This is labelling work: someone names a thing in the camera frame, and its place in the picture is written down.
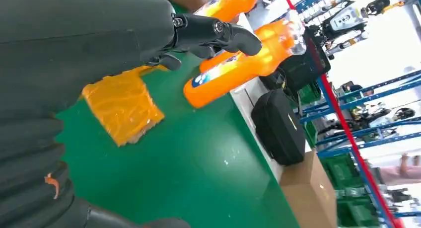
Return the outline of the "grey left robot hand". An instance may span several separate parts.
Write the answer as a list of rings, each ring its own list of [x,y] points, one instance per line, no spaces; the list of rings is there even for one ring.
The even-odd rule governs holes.
[[[78,198],[56,141],[56,115],[83,88],[139,66],[208,57],[212,47],[256,55],[245,28],[177,14],[168,0],[0,0],[0,225],[3,228],[135,228]]]

